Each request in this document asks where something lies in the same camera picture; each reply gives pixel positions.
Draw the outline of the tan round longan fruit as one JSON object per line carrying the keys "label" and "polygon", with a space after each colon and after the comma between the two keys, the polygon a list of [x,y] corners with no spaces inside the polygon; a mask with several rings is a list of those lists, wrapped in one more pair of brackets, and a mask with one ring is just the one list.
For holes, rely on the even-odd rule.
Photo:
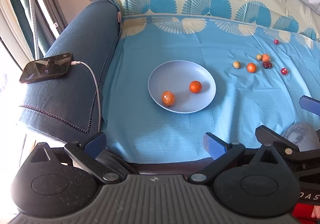
{"label": "tan round longan fruit", "polygon": [[233,67],[236,68],[236,69],[239,69],[240,68],[240,62],[239,61],[234,61],[233,62]]}

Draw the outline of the wrapped orange in plate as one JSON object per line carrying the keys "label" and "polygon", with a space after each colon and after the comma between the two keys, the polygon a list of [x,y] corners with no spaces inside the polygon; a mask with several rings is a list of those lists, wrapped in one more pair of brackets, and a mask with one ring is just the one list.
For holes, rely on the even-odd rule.
{"label": "wrapped orange in plate", "polygon": [[170,107],[175,103],[175,95],[172,91],[164,91],[162,93],[162,102],[165,106]]}

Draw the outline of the window curtain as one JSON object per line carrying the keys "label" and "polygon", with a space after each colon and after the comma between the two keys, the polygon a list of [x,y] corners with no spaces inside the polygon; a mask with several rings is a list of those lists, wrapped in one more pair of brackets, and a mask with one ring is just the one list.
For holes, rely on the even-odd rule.
{"label": "window curtain", "polygon": [[9,0],[31,59],[39,59],[67,27],[57,0]]}

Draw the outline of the light blue round plate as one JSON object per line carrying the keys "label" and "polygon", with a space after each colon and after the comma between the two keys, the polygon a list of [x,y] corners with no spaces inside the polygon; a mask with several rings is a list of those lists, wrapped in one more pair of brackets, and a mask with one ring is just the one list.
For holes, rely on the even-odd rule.
{"label": "light blue round plate", "polygon": [[[192,81],[202,84],[198,94],[189,90]],[[148,91],[153,101],[173,113],[195,113],[206,108],[216,95],[216,83],[213,76],[202,66],[191,61],[174,60],[156,67],[149,76]],[[162,102],[162,93],[172,91],[175,95],[173,106]]]}

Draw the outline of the blue fan-patterned cloth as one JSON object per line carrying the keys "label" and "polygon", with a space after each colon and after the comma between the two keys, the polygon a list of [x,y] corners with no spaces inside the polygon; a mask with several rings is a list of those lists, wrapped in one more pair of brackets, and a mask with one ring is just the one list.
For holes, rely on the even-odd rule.
{"label": "blue fan-patterned cloth", "polygon": [[[129,162],[206,158],[206,132],[257,148],[260,125],[277,133],[298,122],[319,128],[319,116],[299,105],[303,95],[319,98],[319,14],[300,0],[114,2],[122,28],[114,90],[129,89],[136,112],[128,119]],[[264,68],[258,54],[268,54],[272,68]],[[216,95],[203,110],[173,113],[150,97],[150,74],[173,60],[194,62],[213,76]],[[246,69],[250,62],[257,65],[255,73]]]}

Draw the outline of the bare orange in plate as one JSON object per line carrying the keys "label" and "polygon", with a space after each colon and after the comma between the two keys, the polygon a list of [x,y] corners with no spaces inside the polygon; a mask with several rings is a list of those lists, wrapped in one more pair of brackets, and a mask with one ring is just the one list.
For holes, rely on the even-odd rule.
{"label": "bare orange in plate", "polygon": [[192,93],[198,94],[202,91],[202,84],[199,81],[194,80],[189,84],[189,90]]}

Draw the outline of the bare orange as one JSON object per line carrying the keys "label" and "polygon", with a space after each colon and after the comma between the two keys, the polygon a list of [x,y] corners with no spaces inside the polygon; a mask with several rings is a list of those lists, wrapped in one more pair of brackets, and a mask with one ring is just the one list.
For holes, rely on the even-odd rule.
{"label": "bare orange", "polygon": [[189,90],[192,93],[198,94],[202,91],[202,84],[199,81],[194,80],[189,84]]}
{"label": "bare orange", "polygon": [[257,71],[257,65],[255,63],[248,63],[246,69],[249,73],[255,73]]}

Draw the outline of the red fabric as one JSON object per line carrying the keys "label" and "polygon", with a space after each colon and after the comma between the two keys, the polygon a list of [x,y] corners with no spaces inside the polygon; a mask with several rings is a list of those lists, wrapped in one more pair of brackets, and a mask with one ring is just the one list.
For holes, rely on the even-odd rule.
{"label": "red fabric", "polygon": [[292,216],[302,224],[317,224],[320,219],[320,206],[305,203],[297,203]]}

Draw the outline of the black smartphone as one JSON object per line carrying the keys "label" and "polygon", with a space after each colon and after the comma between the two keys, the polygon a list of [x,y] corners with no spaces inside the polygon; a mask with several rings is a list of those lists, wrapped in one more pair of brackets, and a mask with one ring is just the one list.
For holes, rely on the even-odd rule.
{"label": "black smartphone", "polygon": [[31,84],[62,78],[69,73],[72,61],[72,53],[30,61],[23,69],[19,82],[21,84]]}

